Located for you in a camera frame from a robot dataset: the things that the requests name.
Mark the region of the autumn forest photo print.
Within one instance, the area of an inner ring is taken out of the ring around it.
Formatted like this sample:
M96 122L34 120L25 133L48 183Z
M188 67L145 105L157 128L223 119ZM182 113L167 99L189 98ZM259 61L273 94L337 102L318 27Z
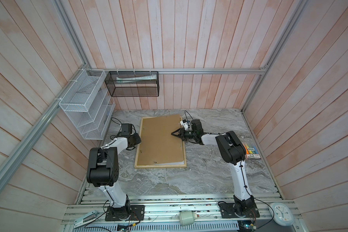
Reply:
M184 161L179 161L179 162L167 162L167 163L158 163L158 162L153 162L152 165L184 165Z

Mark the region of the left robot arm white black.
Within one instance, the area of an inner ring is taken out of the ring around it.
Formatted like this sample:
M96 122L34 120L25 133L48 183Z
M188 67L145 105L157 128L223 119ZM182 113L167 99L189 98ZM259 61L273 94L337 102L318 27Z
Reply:
M118 135L110 143L90 150L87 182L104 193L111 208L127 208L129 205L128 196L118 182L118 154L124 150L135 149L140 143L141 138L135 127L123 123Z

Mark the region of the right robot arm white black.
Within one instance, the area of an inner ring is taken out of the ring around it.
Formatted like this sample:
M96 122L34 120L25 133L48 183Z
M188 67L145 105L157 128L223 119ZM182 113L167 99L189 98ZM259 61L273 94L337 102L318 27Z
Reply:
M198 119L183 120L181 127L171 133L185 142L194 142L199 145L218 146L221 157L228 163L234 185L235 208L239 213L256 208L255 198L248 190L245 172L246 149L236 133L204 132L202 123Z

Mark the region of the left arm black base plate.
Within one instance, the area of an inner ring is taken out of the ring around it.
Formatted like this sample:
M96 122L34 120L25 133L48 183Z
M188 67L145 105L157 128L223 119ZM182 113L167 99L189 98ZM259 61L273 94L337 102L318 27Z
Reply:
M105 216L105 221L128 221L144 220L145 215L145 206L144 205L133 205L133 206L124 206L120 208L108 207L107 213Z

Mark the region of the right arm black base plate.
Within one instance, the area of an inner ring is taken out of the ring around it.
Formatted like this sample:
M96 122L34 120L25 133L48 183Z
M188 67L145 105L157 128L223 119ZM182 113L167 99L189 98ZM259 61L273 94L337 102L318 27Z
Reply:
M251 208L243 208L236 203L220 201L217 203L222 218L259 218L260 213L256 204Z

